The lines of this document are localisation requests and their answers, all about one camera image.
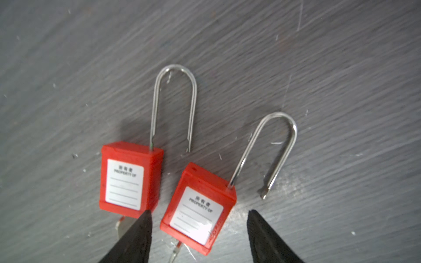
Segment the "red padlock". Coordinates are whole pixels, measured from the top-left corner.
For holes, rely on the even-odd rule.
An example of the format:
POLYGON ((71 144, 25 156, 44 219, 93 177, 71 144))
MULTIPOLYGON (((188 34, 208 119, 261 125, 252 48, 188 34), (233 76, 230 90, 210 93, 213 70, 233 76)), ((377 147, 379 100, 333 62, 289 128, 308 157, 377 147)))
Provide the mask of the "red padlock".
POLYGON ((123 237, 143 212, 154 211, 159 202, 164 151, 154 146, 153 139, 157 127, 161 81, 165 74, 172 70, 187 75, 192 86, 186 149, 190 152, 197 102, 197 82, 194 74, 179 64, 165 66, 156 78, 149 145, 117 141, 102 147, 99 207, 121 215, 116 224, 118 238, 123 237))
POLYGON ((208 255, 237 202, 235 183, 252 147, 265 124, 272 119, 285 119, 291 129, 291 137, 280 160, 262 188, 260 197, 266 199, 269 191, 294 147, 298 130, 295 120, 284 112, 266 115, 258 124, 229 181, 190 162, 182 172, 181 179, 160 223, 160 229, 178 240, 170 262, 174 262, 180 247, 188 247, 208 255))

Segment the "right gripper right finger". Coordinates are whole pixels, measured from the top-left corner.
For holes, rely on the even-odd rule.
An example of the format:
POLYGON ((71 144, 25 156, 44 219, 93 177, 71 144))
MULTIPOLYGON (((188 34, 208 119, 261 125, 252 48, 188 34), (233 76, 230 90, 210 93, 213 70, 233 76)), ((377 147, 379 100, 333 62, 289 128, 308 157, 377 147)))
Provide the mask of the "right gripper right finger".
POLYGON ((250 210, 247 231, 254 263, 303 263, 256 210, 250 210))

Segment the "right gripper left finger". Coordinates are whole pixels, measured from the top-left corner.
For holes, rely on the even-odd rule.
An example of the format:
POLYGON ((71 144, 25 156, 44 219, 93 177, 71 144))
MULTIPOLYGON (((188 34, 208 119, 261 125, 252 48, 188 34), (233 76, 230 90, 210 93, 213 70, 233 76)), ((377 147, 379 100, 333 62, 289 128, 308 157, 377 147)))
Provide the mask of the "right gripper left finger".
POLYGON ((146 210, 99 262, 148 263, 151 241, 152 215, 146 210))

